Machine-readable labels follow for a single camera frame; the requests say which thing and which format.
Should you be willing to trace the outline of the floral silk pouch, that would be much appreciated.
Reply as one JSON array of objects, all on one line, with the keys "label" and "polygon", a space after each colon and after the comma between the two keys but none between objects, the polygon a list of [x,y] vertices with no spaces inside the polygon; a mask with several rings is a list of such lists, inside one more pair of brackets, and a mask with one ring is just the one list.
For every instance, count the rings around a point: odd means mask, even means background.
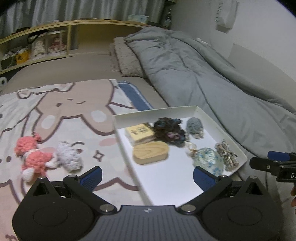
[{"label": "floral silk pouch", "polygon": [[223,173],[224,162],[220,155],[213,149],[197,148],[194,143],[187,143],[187,155],[191,157],[194,167],[201,167],[214,176],[219,176]]}]

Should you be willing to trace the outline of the white lavender crochet toy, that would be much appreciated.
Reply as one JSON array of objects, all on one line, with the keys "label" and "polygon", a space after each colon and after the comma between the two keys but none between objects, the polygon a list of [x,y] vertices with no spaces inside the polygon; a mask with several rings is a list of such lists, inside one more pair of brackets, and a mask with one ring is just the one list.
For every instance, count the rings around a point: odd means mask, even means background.
[{"label": "white lavender crochet toy", "polygon": [[78,152],[66,141],[59,142],[56,148],[56,155],[59,164],[68,172],[78,171],[83,167],[82,159]]}]

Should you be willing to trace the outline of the grey crochet ball toy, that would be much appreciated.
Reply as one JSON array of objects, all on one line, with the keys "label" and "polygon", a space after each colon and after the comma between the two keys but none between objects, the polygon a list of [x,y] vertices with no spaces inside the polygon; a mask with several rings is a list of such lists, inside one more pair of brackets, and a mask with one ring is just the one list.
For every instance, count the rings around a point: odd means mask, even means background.
[{"label": "grey crochet ball toy", "polygon": [[187,120],[186,131],[196,139],[204,138],[204,127],[199,118],[192,117]]}]

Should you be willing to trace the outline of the pink white crochet doll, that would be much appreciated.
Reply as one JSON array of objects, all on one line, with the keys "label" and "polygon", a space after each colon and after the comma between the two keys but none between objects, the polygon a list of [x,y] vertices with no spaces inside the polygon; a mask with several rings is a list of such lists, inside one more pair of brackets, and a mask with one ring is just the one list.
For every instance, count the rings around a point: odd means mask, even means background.
[{"label": "pink white crochet doll", "polygon": [[41,141],[38,133],[20,137],[16,141],[14,152],[17,157],[21,157],[21,177],[26,183],[32,182],[36,175],[46,176],[47,169],[56,169],[59,166],[55,152],[39,149],[38,144]]}]

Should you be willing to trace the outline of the blue brown crochet scrunchie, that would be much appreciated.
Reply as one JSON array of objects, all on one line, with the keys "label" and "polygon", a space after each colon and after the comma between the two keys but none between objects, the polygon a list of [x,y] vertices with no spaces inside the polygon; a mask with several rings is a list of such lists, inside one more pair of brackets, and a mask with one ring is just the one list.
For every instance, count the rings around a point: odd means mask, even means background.
[{"label": "blue brown crochet scrunchie", "polygon": [[182,147],[186,141],[186,132],[181,128],[181,123],[179,118],[159,118],[153,125],[156,140]]}]

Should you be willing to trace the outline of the white cardboard tray box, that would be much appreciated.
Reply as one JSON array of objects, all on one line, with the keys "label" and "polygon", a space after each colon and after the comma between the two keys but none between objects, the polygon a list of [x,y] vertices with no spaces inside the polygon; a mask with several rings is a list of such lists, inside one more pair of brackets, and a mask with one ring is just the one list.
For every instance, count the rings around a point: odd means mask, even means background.
[{"label": "white cardboard tray box", "polygon": [[237,155],[238,167],[241,168],[246,163],[247,156],[244,152],[198,106],[162,108],[115,115],[113,123],[118,145],[145,205],[180,206],[203,192],[193,180],[193,160],[188,155],[189,150],[187,147],[169,146],[168,157],[163,161],[145,165],[139,165],[134,161],[132,145],[125,135],[125,128],[141,123],[150,123],[152,125],[163,117],[181,119],[182,128],[186,127],[189,118],[199,118],[204,127],[204,138],[201,140],[194,137],[190,138],[190,141],[197,148],[214,149],[216,143],[225,140],[230,150]]}]

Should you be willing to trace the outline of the oval wooden box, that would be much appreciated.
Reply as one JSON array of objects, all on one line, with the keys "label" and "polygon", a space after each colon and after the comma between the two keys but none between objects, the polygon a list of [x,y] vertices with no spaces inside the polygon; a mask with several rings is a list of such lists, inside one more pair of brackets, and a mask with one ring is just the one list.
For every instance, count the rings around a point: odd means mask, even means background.
[{"label": "oval wooden box", "polygon": [[133,147],[133,160],[139,165],[163,161],[168,157],[169,146],[165,142],[153,141]]}]

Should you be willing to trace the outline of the cartoon animal print blanket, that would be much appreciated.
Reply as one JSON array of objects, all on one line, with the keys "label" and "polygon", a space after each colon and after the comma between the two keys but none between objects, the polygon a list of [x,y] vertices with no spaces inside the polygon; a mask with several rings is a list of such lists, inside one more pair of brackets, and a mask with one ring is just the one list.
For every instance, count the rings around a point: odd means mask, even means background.
[{"label": "cartoon animal print blanket", "polygon": [[152,106],[138,88],[114,79],[88,80],[26,88],[1,96],[1,240],[16,240],[11,220],[31,187],[22,180],[19,138],[39,134],[38,148],[55,154],[67,142],[82,161],[79,174],[100,166],[95,193],[116,207],[141,205],[113,128],[113,116]]}]

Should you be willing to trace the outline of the yellow patterned small box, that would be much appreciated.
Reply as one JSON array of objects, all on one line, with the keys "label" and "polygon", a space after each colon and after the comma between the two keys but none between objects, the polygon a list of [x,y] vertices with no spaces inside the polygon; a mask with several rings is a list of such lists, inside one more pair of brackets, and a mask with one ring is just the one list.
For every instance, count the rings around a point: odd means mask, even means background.
[{"label": "yellow patterned small box", "polygon": [[149,123],[126,127],[125,136],[132,146],[145,144],[155,139],[154,130]]}]

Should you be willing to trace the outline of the grey quilted comforter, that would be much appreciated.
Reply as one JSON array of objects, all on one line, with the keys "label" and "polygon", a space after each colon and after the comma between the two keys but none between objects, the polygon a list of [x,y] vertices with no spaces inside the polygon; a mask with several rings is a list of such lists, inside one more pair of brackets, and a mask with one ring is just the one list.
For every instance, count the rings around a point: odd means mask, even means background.
[{"label": "grey quilted comforter", "polygon": [[295,151],[295,108],[182,32],[144,28],[125,39],[171,107],[196,105],[248,153]]}]

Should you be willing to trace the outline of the red doll in clear case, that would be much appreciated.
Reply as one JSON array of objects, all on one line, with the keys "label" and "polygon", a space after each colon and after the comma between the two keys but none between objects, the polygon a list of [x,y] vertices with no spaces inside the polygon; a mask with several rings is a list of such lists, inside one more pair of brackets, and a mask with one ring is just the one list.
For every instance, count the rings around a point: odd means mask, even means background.
[{"label": "red doll in clear case", "polygon": [[67,50],[65,31],[54,31],[47,35],[49,55],[65,54]]}]

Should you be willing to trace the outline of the yellow bag on shelf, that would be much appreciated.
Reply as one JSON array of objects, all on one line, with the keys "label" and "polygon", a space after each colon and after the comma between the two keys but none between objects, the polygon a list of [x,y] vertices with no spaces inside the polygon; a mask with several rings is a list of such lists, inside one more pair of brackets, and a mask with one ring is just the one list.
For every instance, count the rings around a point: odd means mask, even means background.
[{"label": "yellow bag on shelf", "polygon": [[29,60],[29,51],[28,49],[21,49],[16,52],[16,63],[22,64]]}]

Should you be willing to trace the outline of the wooden headboard shelf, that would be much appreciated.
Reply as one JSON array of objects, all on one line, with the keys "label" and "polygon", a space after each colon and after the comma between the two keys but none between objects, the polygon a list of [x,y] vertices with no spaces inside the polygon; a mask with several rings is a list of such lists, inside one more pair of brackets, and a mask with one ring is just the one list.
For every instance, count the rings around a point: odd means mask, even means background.
[{"label": "wooden headboard shelf", "polygon": [[[114,38],[125,37],[145,27],[146,24],[130,21],[85,19],[55,22],[27,28],[1,39],[1,60],[5,61],[5,64],[1,66],[1,75],[18,68],[49,60],[84,54],[108,54],[109,44],[113,42]],[[47,35],[54,31],[65,31],[66,53],[61,55],[49,55],[47,53],[46,57],[31,59],[29,38],[34,35],[46,34],[47,50]],[[29,60],[17,64],[16,52],[21,49],[28,49]]]}]

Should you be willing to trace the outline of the dark glass bottle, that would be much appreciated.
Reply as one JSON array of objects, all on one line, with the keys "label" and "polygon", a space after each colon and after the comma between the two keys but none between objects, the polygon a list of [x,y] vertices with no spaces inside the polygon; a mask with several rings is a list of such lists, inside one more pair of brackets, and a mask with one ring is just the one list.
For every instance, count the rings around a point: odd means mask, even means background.
[{"label": "dark glass bottle", "polygon": [[163,21],[163,26],[167,29],[171,27],[171,9],[166,13],[165,19]]}]

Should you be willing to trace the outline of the tissue box on headboard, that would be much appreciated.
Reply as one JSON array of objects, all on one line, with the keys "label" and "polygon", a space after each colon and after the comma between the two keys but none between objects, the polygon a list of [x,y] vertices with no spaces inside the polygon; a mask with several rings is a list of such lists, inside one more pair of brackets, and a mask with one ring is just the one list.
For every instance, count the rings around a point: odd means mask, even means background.
[{"label": "tissue box on headboard", "polygon": [[149,17],[146,15],[129,15],[128,16],[128,21],[130,22],[138,22],[138,23],[143,23],[147,24]]}]

